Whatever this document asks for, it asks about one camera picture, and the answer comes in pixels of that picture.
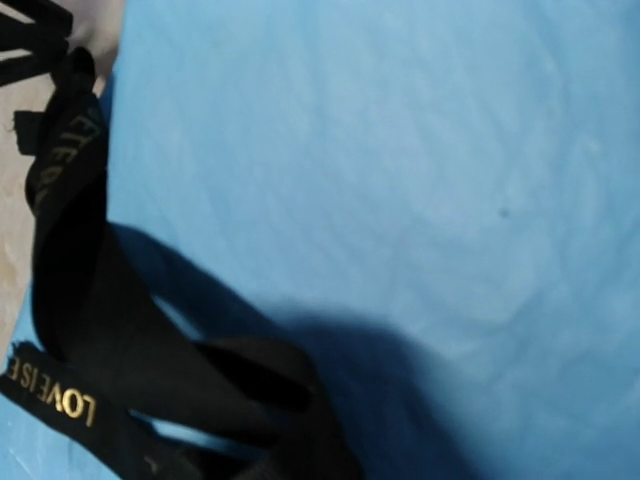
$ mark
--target tiled floor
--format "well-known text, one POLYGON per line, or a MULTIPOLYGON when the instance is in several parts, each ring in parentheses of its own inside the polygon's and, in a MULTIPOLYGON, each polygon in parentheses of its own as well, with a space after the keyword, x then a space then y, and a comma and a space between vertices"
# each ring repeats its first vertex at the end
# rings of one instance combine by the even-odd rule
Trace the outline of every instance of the tiled floor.
MULTIPOLYGON (((57 1, 74 13, 75 43, 89 47, 106 75, 115 57, 124 0, 57 1)), ((9 10, 0 5, 0 11, 9 10)), ((18 154, 13 111, 42 110, 50 93, 51 82, 44 76, 0 89, 0 357, 29 282, 33 232, 23 193, 31 159, 18 154)))

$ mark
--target black strap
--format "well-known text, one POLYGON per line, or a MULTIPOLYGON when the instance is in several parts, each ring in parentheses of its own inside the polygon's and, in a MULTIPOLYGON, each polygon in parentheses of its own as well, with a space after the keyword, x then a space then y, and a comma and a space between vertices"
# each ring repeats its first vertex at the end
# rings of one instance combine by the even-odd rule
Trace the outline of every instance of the black strap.
POLYGON ((89 54, 75 51, 53 78, 26 185, 32 313, 48 355, 16 346, 0 392, 125 480, 362 478, 303 351, 258 337, 194 344, 156 307, 106 221, 108 130, 89 54), (264 453, 232 458, 169 442, 140 416, 264 453))
POLYGON ((52 71, 67 54, 73 17, 49 0, 2 0, 30 17, 23 23, 0 12, 0 52, 26 50, 27 55, 0 61, 0 87, 52 71))

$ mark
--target blue sheet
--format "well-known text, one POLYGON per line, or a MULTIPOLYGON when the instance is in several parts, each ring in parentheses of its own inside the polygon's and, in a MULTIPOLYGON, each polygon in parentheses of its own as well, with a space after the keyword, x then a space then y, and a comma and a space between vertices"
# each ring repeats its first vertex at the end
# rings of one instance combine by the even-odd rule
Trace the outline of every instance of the blue sheet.
MULTIPOLYGON (((638 45, 637 0, 131 0, 109 215, 190 335, 312 353, 367 478, 638 478, 638 45)), ((3 478, 112 478, 0 425, 3 478)))

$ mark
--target gold lettering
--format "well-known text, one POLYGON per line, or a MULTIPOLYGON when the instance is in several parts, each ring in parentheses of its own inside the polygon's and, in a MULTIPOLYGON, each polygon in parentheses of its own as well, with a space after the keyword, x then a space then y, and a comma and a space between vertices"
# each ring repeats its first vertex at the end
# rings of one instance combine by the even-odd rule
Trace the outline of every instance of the gold lettering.
POLYGON ((74 127, 76 124, 82 123, 85 130, 92 130, 91 136, 93 138, 97 137, 100 133, 100 128, 96 125, 90 118, 85 117, 84 115, 78 115, 76 118, 71 120, 70 126, 74 127))
POLYGON ((64 392, 64 395, 62 396, 62 406, 67 415, 71 418, 78 418, 82 415, 84 410, 84 400, 82 399, 82 395, 75 388, 70 388, 64 392), (75 399, 75 408, 72 408, 72 398, 75 399))
POLYGON ((38 395, 38 400, 41 402, 46 402, 47 395, 49 393, 49 387, 51 386, 51 377, 46 373, 40 375, 41 378, 44 378, 44 382, 40 385, 40 394, 38 395))
POLYGON ((85 402, 89 404, 89 413, 87 413, 87 427, 91 427, 93 425, 93 420, 96 417, 96 399, 89 396, 83 395, 85 402))
POLYGON ((13 362, 13 365, 9 365, 7 375, 15 382, 18 379, 18 372, 20 371, 20 358, 13 357, 9 362, 13 362))
POLYGON ((60 174, 62 173, 63 167, 53 166, 46 168, 42 172, 40 172, 40 176, 38 177, 38 185, 36 185, 36 190, 41 190, 43 187, 47 185, 51 185, 55 182, 60 174))
MULTIPOLYGON (((53 157, 53 160, 58 162, 64 162, 67 164, 73 162, 73 159, 76 158, 76 155, 78 155, 77 148, 55 147, 53 150, 51 150, 51 156, 53 157)), ((51 167, 51 168, 60 168, 60 171, 62 171, 62 167, 51 167)))
POLYGON ((53 385, 53 388, 49 392, 47 405, 51 405, 51 402, 53 402, 54 399, 56 401, 56 410, 62 412, 62 391, 60 390, 60 384, 58 382, 53 385))
POLYGON ((84 146, 94 138, 96 138, 95 135, 89 135, 88 137, 83 137, 82 135, 78 135, 76 133, 70 133, 70 132, 65 132, 62 135, 60 135, 60 139, 62 140, 70 140, 72 142, 78 142, 78 147, 77 147, 78 150, 82 150, 84 146))
POLYGON ((31 377, 31 386, 29 387, 29 391, 33 393, 36 388, 36 382, 38 380, 38 368, 33 369, 33 377, 31 377))
POLYGON ((22 388, 27 388, 31 383, 31 372, 33 371, 33 367, 30 363, 25 362, 22 365, 22 378, 20 379, 20 386, 22 388))
POLYGON ((42 199, 44 197, 47 196, 47 193, 49 192, 49 190, 40 190, 37 194, 36 194, 36 198, 33 202, 33 206, 34 209, 36 210, 36 212, 38 211, 38 206, 40 205, 40 203, 42 202, 42 199))
POLYGON ((151 473, 155 474, 158 472, 158 464, 156 462, 154 462, 151 457, 144 457, 144 461, 147 462, 149 464, 149 467, 151 468, 151 473))

